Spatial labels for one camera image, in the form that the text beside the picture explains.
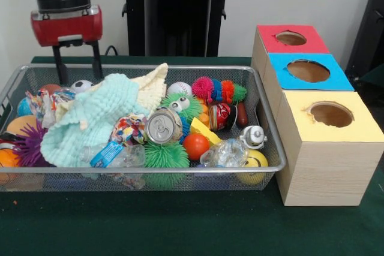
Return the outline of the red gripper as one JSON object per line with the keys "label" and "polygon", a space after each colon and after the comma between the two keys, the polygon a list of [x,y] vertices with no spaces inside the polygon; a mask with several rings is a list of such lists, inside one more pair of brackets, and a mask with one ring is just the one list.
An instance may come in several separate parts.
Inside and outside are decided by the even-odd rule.
{"label": "red gripper", "polygon": [[60,84],[68,83],[67,67],[63,64],[59,44],[81,40],[91,42],[93,51],[92,69],[96,79],[102,79],[103,70],[98,40],[103,34],[102,11],[98,5],[85,10],[64,13],[31,12],[31,26],[42,47],[53,46],[56,70]]}

